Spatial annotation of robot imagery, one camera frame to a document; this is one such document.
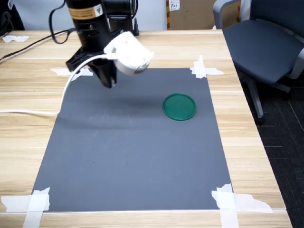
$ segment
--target gray office chair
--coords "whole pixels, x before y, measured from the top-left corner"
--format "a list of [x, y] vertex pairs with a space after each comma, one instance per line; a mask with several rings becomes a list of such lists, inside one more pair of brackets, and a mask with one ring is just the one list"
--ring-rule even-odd
[[[217, 29], [223, 29], [224, 6], [238, 0], [217, 0], [213, 6]], [[288, 33], [279, 26], [288, 29]], [[240, 80], [247, 83], [260, 124], [263, 110], [255, 81], [286, 93], [290, 88], [279, 84], [284, 76], [299, 77], [304, 70], [304, 0], [252, 0], [250, 20], [223, 30]]]

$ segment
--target chair leg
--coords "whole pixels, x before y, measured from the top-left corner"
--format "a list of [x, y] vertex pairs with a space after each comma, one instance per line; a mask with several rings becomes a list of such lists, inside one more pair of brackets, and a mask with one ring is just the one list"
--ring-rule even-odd
[[248, 85], [248, 88], [249, 88], [249, 91], [251, 94], [251, 98], [252, 98], [253, 104], [256, 109], [257, 116], [259, 119], [261, 119], [261, 118], [263, 118], [264, 113], [263, 113], [260, 97], [258, 96], [256, 83], [251, 78], [247, 78], [246, 83]]
[[271, 85], [271, 87], [275, 88], [275, 89], [278, 89], [278, 90], [282, 90], [283, 92], [286, 92], [286, 93], [289, 93], [290, 92], [290, 88], [283, 85], [283, 84], [280, 84], [280, 83], [275, 83], [273, 85]]

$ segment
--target chair backrest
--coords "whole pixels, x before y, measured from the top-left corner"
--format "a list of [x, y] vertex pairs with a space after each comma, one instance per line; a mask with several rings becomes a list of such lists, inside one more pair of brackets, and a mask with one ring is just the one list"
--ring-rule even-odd
[[250, 17], [273, 22], [304, 37], [304, 0], [252, 0]]

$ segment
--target wooden table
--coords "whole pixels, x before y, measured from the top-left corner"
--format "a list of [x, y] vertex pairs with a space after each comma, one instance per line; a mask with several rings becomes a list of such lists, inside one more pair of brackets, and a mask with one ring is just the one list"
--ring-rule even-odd
[[[1, 40], [0, 56], [19, 50], [49, 32], [24, 31], [12, 35], [27, 35], [29, 39], [23, 43]], [[155, 52], [151, 68], [190, 68], [203, 55], [205, 67], [225, 72], [223, 76], [208, 76], [208, 82], [234, 192], [253, 195], [274, 209], [273, 214], [238, 212], [239, 225], [291, 227], [222, 32], [142, 32], [138, 39]], [[67, 76], [57, 76], [50, 68], [65, 68], [65, 61], [79, 47], [78, 37], [73, 33], [63, 45], [49, 39], [2, 61], [0, 108], [57, 111]], [[0, 196], [31, 194], [55, 119], [55, 116], [0, 114]], [[5, 210], [0, 203], [0, 212]], [[1, 213], [0, 228], [22, 227], [24, 217], [25, 214]], [[45, 213], [40, 226], [219, 228], [221, 220], [219, 210]]]

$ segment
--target cardboard box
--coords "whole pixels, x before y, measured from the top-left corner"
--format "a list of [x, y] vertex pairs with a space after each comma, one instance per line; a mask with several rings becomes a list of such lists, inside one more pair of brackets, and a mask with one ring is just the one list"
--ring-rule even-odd
[[[171, 30], [212, 29], [216, 0], [180, 0], [180, 10], [170, 11]], [[239, 2], [223, 9], [224, 28], [237, 23]]]

